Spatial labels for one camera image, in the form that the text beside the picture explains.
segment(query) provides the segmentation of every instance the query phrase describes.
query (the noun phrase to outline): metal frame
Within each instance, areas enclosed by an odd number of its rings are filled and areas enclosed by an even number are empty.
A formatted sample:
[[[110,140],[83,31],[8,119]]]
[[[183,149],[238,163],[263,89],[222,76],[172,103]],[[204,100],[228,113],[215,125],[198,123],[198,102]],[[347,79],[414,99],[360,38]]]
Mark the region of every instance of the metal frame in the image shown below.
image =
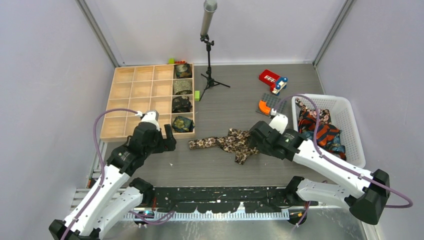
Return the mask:
[[[320,63],[321,59],[323,58],[324,54],[326,53],[327,48],[329,47],[330,43],[332,42],[337,31],[340,29],[340,26],[342,25],[346,16],[349,14],[349,11],[352,8],[355,1],[356,0],[345,0],[343,7],[341,8],[340,12],[338,13],[337,18],[335,19],[335,22],[330,29],[330,32],[328,32],[328,35],[325,38],[324,43],[322,44],[321,48],[319,49],[315,60],[312,62],[313,67],[315,69],[317,68],[318,64]]]
[[[112,52],[112,49],[110,48],[108,41],[106,40],[105,36],[102,33],[102,30],[100,29],[99,25],[96,22],[96,19],[94,18],[92,12],[90,11],[89,6],[87,5],[85,0],[75,0],[75,2],[78,4],[79,8],[81,9],[81,12],[84,14],[85,18],[88,21],[88,24],[90,25],[91,29],[93,30],[94,34],[96,35],[100,45],[103,47],[104,51],[106,52],[107,56],[109,57],[110,61],[112,62],[113,66],[115,68],[120,67],[120,64],[118,63],[117,58],[115,57],[114,53]]]
[[[320,71],[318,70],[318,67],[314,67],[314,69],[315,69],[316,76],[318,77],[319,84],[321,85],[322,94],[326,95],[326,89],[324,88],[323,81],[322,81],[321,75],[320,75]]]

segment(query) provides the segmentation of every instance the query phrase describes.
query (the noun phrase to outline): green toy block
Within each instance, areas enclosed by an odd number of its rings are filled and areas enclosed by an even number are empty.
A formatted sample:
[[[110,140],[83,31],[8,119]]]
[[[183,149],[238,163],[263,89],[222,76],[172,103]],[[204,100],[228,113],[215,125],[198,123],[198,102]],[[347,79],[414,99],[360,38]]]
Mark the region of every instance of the green toy block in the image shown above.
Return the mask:
[[[200,100],[200,91],[194,91],[194,100],[196,102]]]

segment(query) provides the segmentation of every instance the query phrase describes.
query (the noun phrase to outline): white wall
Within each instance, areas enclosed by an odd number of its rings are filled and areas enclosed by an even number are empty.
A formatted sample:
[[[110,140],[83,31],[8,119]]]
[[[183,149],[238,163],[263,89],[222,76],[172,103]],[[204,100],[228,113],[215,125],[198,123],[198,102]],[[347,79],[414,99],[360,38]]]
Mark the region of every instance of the white wall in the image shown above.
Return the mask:
[[[366,168],[415,205],[385,209],[388,240],[422,239],[424,183],[424,2],[356,1],[318,66],[327,94],[350,100]],[[405,204],[392,194],[389,204]]]
[[[51,239],[87,182],[114,69],[75,1],[1,1],[0,22],[0,238]]]
[[[312,62],[344,0],[218,0],[209,29],[213,63]],[[204,0],[92,0],[111,48],[126,65],[169,58],[207,63]]]

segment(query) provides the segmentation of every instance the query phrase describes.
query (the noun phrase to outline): colorful fabric in basket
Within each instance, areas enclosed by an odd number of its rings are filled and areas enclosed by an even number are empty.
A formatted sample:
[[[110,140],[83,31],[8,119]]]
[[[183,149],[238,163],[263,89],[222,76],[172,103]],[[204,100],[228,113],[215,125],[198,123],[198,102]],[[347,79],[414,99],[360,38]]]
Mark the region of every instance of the colorful fabric in basket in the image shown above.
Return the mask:
[[[317,112],[314,109],[308,109],[299,98],[295,99],[295,103],[300,108],[297,121],[299,133],[313,140]],[[328,109],[320,109],[319,119],[318,132],[316,134],[318,146],[346,161],[346,148],[340,143],[340,133],[342,131],[331,124],[330,111]]]

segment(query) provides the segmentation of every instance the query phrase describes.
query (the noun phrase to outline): microphone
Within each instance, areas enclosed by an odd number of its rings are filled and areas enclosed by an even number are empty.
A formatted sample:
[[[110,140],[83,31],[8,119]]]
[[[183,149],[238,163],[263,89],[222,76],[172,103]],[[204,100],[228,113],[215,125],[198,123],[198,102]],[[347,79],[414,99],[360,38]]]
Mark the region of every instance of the microphone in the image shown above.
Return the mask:
[[[200,36],[204,38],[208,34],[209,26],[211,25],[212,16],[218,8],[217,0],[205,0],[203,4],[204,15],[201,24]]]

